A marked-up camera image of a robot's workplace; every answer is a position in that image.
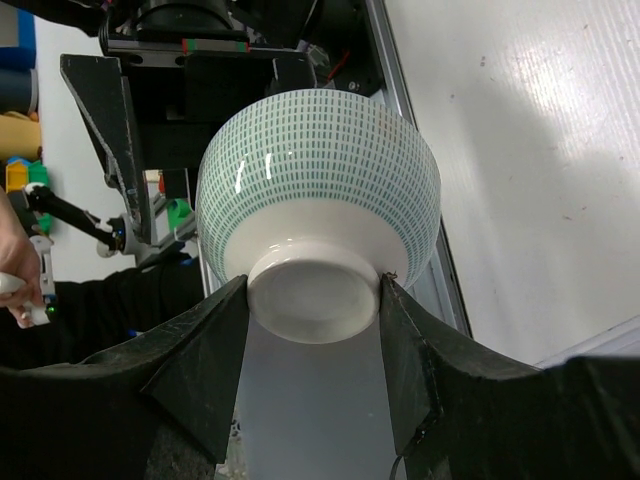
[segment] bowl base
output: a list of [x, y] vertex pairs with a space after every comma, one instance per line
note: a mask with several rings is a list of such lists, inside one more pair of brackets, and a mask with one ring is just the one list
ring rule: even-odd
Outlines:
[[272, 251], [249, 275], [249, 308], [272, 333], [331, 343], [367, 328], [378, 314], [379, 278], [365, 260], [321, 242]]

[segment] red marking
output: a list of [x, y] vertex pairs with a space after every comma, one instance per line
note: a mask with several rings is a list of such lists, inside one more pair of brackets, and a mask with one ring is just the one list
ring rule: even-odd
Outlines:
[[336, 74], [340, 71], [340, 69], [344, 67], [344, 64], [347, 63], [347, 60], [349, 60], [350, 55], [351, 55], [351, 50], [347, 50], [344, 52], [344, 56], [342, 57], [342, 60], [340, 60], [338, 64], [335, 67], [333, 67], [333, 70], [331, 70], [331, 73], [327, 77], [328, 82], [330, 82], [331, 79], [335, 77]]

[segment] human hand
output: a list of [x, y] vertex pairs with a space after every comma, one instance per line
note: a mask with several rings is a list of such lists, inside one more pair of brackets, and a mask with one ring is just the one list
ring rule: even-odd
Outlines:
[[0, 294], [0, 307], [7, 307], [22, 328], [32, 326], [23, 318], [23, 305], [31, 302], [43, 306], [40, 290], [40, 257], [24, 232], [0, 232], [0, 272], [8, 273], [26, 283], [14, 293]]

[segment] yellow object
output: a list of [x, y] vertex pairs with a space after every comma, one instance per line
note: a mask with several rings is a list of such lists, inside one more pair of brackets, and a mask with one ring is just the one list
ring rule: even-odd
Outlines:
[[16, 112], [0, 115], [0, 161], [15, 156], [37, 160], [41, 144], [39, 123]]
[[20, 160], [17, 160], [5, 167], [6, 192], [21, 190], [29, 183], [29, 169]]

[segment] white ceramic bowl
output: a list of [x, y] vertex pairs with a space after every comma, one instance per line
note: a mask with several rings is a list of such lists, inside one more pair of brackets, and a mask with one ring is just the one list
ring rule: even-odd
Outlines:
[[231, 118], [207, 149], [198, 231], [222, 282], [249, 276], [258, 322], [328, 343], [367, 328], [379, 277], [410, 286], [433, 253], [440, 178], [402, 117], [368, 98], [297, 90]]

